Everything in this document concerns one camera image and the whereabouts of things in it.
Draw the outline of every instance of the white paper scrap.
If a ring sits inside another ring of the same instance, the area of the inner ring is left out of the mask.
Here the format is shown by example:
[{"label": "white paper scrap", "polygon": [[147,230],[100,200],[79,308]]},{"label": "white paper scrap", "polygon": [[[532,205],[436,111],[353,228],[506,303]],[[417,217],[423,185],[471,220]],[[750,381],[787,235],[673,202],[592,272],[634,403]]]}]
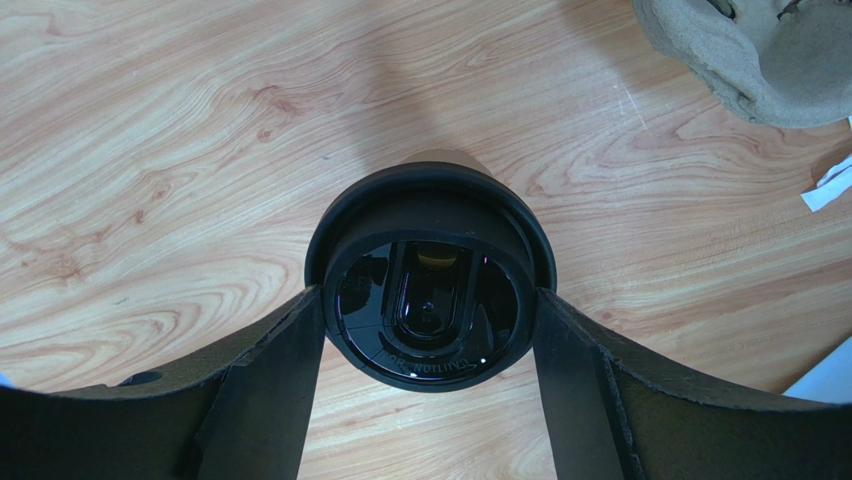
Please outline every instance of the white paper scrap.
[{"label": "white paper scrap", "polygon": [[816,402],[852,403],[852,338],[819,362],[784,395]]},{"label": "white paper scrap", "polygon": [[802,194],[802,200],[812,212],[828,205],[832,200],[852,187],[852,157],[831,167],[831,170],[817,182],[816,190]]}]

